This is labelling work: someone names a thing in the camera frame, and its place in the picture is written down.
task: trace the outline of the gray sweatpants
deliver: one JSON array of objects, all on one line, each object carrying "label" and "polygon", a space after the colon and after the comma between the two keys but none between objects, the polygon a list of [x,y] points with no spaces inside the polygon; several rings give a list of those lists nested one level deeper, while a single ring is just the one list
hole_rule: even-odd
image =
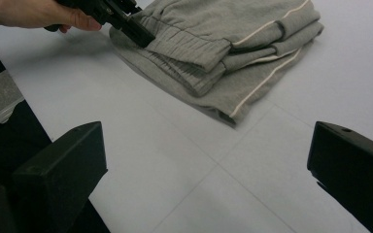
[{"label": "gray sweatpants", "polygon": [[310,0],[156,0],[135,15],[144,50],[112,28],[118,52],[161,88],[237,123],[322,32]]}]

